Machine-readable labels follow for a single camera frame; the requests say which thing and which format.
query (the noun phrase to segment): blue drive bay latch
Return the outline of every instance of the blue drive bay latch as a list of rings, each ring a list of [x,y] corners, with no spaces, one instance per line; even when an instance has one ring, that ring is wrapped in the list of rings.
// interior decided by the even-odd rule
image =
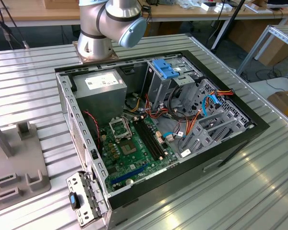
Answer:
[[[153,64],[156,69],[162,73],[165,79],[175,78],[179,76],[179,73],[175,72],[171,65],[167,63],[164,59],[153,60]]]

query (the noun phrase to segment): motherboard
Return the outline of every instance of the motherboard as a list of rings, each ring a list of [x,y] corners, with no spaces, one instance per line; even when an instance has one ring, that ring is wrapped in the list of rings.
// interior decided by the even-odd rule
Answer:
[[[109,192],[173,167],[178,160],[167,141],[158,137],[160,132],[151,118],[136,121],[123,119],[124,122],[120,120],[120,124],[118,120],[100,130],[103,139],[102,160],[109,173],[106,179]],[[117,136],[128,133],[128,129],[131,136],[118,140]]]

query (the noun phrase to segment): power supply label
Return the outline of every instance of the power supply label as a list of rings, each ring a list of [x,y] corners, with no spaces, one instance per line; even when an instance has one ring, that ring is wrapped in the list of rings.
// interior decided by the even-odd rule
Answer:
[[[116,85],[119,82],[116,80],[112,73],[91,77],[85,79],[85,83],[90,90],[107,87],[110,85]]]

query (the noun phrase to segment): aluminum table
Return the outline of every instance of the aluminum table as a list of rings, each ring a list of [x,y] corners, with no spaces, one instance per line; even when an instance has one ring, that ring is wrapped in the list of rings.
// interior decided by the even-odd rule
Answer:
[[[246,67],[246,65],[249,63],[249,61],[253,58],[254,53],[257,51],[259,46],[262,44],[262,42],[266,39],[266,37],[271,34],[271,36],[267,39],[263,47],[260,49],[258,54],[256,55],[255,59],[258,60],[260,56],[264,53],[264,51],[269,46],[270,42],[273,40],[274,37],[279,38],[283,42],[285,42],[288,45],[288,25],[268,25],[264,32],[261,34],[261,36],[258,38],[257,42],[253,46],[253,48],[250,50],[249,54],[246,56],[244,61],[241,63],[237,70],[237,74],[241,74]]]
[[[182,49],[233,88],[270,128],[220,169],[117,229],[288,230],[288,119],[192,37],[147,37],[128,50],[114,44],[120,58]],[[37,125],[52,186],[0,211],[2,230],[79,229],[65,179],[81,166],[61,113],[54,74],[54,68],[78,62],[72,45],[0,52],[0,126],[7,129],[25,120]]]

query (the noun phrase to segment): open computer tower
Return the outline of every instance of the open computer tower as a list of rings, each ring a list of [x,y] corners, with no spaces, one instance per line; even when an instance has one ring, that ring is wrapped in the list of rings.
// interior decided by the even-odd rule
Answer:
[[[83,171],[79,224],[109,229],[221,167],[269,125],[189,51],[56,69]]]

